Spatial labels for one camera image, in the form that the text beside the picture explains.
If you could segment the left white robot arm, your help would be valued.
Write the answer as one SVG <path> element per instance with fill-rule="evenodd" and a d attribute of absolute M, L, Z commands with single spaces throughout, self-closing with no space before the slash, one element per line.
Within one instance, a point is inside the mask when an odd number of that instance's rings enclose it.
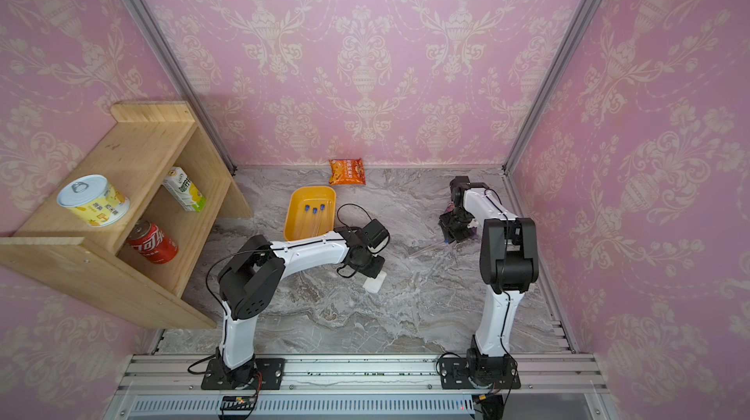
<path fill-rule="evenodd" d="M 254 368 L 258 316 L 269 307 L 283 279 L 333 265 L 338 272 L 350 269 L 375 281 L 385 264 L 381 252 L 390 241 L 389 231 L 376 219 L 363 227 L 341 226 L 313 238 L 271 241 L 261 234 L 249 238 L 238 252 L 222 260 L 219 291 L 212 294 L 223 311 L 218 365 L 230 374 Z"/>

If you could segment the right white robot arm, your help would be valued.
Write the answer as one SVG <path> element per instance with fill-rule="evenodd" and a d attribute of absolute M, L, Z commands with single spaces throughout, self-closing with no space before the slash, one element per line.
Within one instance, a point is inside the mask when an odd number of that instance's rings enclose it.
<path fill-rule="evenodd" d="M 478 385 L 513 375 L 510 336 L 525 293 L 539 277 L 537 233 L 531 218 L 509 211 L 485 183 L 456 176 L 451 207 L 439 216 L 448 243 L 480 238 L 480 276 L 486 285 L 482 320 L 467 351 L 470 378 Z"/>

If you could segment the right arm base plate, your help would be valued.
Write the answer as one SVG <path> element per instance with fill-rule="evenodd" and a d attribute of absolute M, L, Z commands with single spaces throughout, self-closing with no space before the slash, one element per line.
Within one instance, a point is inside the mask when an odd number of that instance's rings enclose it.
<path fill-rule="evenodd" d="M 508 356 L 481 357 L 477 361 L 442 357 L 437 361 L 436 371 L 445 390 L 521 388 L 518 364 Z"/>

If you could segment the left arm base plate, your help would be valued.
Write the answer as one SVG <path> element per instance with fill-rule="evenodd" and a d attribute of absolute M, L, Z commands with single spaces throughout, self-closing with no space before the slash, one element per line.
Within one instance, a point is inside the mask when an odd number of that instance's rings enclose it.
<path fill-rule="evenodd" d="M 254 357 L 244 365 L 229 369 L 219 357 L 209 361 L 201 389 L 205 391 L 251 390 L 277 391 L 284 375 L 282 357 Z"/>

